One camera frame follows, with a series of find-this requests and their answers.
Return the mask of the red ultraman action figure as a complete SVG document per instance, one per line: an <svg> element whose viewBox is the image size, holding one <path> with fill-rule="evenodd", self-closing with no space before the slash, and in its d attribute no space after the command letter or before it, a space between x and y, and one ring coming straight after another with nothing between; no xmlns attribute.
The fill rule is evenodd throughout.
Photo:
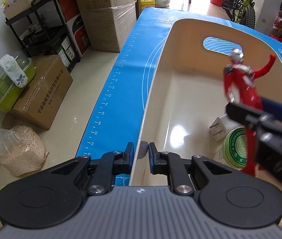
<svg viewBox="0 0 282 239"><path fill-rule="evenodd" d="M276 61L276 55L271 54L267 64L257 70L252 70L251 67L243 64L244 55L243 51L240 49L232 49L229 58L231 63L226 65L223 71L224 94L228 102L233 103L235 101L235 97L232 92L232 85L235 85L239 90L240 103L262 111L263 104L256 90L255 79L266 75L271 70L274 62ZM255 132L246 128L245 136L247 158L246 165L241 171L245 174L255 176Z"/></svg>

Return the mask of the beige plastic storage bin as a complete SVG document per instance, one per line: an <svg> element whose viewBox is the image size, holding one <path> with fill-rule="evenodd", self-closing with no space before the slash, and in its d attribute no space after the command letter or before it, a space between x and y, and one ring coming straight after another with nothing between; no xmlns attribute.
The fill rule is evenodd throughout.
<svg viewBox="0 0 282 239"><path fill-rule="evenodd" d="M189 196L171 192L165 175L150 172L148 146L172 152L183 159L202 155L213 160L222 143L209 131L212 122L225 113L223 69L229 62L225 51L204 45L209 37L240 45L245 63L261 68L272 53L275 41L229 26L203 20L176 21L168 34L154 71L142 120L127 203L128 220L137 235L146 238L282 238L282 219L257 229L240 229L219 223ZM282 184L265 171L256 178L276 186Z"/></svg>

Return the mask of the green lid ointment jar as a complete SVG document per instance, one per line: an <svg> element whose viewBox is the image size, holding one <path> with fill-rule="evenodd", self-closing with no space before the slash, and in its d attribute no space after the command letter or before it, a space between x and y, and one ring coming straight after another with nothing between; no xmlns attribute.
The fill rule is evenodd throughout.
<svg viewBox="0 0 282 239"><path fill-rule="evenodd" d="M213 159L231 168L242 169L246 165L246 153L245 129L237 127L228 133Z"/></svg>

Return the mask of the clear bag of grain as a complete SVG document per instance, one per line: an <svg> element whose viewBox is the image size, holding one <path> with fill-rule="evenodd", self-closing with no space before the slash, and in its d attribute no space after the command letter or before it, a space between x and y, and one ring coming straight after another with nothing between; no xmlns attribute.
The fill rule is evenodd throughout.
<svg viewBox="0 0 282 239"><path fill-rule="evenodd" d="M48 150L29 126L0 129L0 164L14 176L40 170Z"/></svg>

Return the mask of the white usb charger plug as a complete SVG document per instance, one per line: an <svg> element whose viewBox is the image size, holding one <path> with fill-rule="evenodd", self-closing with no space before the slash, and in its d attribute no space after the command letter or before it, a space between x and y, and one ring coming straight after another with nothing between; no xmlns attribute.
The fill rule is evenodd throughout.
<svg viewBox="0 0 282 239"><path fill-rule="evenodd" d="M231 120L227 114L217 117L209 127L209 131L216 141L224 139L231 130Z"/></svg>

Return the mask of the brown printed cardboard box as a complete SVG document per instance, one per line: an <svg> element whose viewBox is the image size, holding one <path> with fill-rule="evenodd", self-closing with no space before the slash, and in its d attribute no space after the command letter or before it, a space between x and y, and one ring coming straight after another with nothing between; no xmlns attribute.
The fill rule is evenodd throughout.
<svg viewBox="0 0 282 239"><path fill-rule="evenodd" d="M49 130L73 79L58 55L34 57L33 66L35 76L10 113Z"/></svg>

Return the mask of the blue silicone measuring mat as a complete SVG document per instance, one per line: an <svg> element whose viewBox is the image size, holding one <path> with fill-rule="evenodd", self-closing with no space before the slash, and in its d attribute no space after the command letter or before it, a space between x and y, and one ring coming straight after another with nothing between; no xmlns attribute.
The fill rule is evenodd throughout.
<svg viewBox="0 0 282 239"><path fill-rule="evenodd" d="M134 164L154 71L172 25L183 19L213 22L265 41L274 40L248 27L215 17L146 9L134 25L104 84L80 142L78 155L100 158L102 154L123 149L132 142ZM282 44L274 41L280 53ZM225 51L227 55L232 48L230 42L214 37L207 38L203 44L212 45L213 51ZM135 225L128 220L131 208L127 196L131 189L130 183L127 186L118 183L109 193L90 197L77 216L77 238L146 238L137 235Z"/></svg>

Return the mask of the green plastic lidded container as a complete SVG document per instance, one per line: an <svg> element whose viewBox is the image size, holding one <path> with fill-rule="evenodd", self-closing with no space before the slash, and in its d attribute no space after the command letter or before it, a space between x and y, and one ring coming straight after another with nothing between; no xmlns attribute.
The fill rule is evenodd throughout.
<svg viewBox="0 0 282 239"><path fill-rule="evenodd" d="M23 90L35 77L35 69L31 58L28 58L21 51L12 52L9 56L12 56L16 60L20 69L25 73L26 78L18 77L19 84L21 84L21 81L25 81L23 87L18 87L0 65L0 110L4 113L12 109Z"/></svg>

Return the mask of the white refrigerator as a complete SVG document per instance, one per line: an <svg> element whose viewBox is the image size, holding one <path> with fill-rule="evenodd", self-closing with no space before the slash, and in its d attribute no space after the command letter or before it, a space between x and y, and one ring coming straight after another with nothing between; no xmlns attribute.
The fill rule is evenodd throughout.
<svg viewBox="0 0 282 239"><path fill-rule="evenodd" d="M280 12L282 0L253 0L255 2L256 23L255 30L271 35L273 22Z"/></svg>

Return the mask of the green black bicycle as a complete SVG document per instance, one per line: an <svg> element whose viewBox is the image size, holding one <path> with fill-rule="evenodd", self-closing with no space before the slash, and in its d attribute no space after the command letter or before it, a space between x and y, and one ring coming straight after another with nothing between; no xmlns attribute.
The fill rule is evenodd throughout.
<svg viewBox="0 0 282 239"><path fill-rule="evenodd" d="M255 28L256 13L253 0L222 0L222 8L228 18L235 23Z"/></svg>

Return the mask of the white rolled towel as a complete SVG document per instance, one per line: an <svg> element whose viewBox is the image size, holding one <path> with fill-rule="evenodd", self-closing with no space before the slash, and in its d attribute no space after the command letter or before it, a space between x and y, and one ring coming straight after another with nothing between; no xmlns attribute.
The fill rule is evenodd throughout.
<svg viewBox="0 0 282 239"><path fill-rule="evenodd" d="M28 78L13 56L4 55L0 59L0 66L17 87L24 88L27 85Z"/></svg>

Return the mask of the black metal shelf cart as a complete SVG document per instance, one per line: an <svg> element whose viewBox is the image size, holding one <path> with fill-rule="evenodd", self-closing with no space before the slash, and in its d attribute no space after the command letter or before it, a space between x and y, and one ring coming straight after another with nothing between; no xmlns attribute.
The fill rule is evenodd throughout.
<svg viewBox="0 0 282 239"><path fill-rule="evenodd" d="M58 55L69 72L80 62L57 0L32 0L28 9L6 18L6 25L26 56Z"/></svg>

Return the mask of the yellow detergent jug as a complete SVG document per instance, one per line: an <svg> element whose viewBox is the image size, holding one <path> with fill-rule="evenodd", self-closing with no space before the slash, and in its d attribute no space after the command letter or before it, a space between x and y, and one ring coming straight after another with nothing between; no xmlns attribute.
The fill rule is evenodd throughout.
<svg viewBox="0 0 282 239"><path fill-rule="evenodd" d="M139 0L140 12L149 7L155 7L155 0Z"/></svg>

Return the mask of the red white appliance box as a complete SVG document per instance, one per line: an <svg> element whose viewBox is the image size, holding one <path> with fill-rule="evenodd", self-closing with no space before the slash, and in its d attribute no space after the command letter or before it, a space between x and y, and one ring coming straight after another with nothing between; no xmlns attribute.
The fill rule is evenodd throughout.
<svg viewBox="0 0 282 239"><path fill-rule="evenodd" d="M69 34L74 42L80 58L84 57L91 47L91 42L82 20L76 0L58 0Z"/></svg>

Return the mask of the large wrapped cardboard box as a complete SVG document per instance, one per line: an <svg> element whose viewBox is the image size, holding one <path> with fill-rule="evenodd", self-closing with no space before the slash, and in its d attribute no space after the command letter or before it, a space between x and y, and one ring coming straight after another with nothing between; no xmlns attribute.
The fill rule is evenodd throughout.
<svg viewBox="0 0 282 239"><path fill-rule="evenodd" d="M94 50L119 53L137 21L135 0L76 0Z"/></svg>

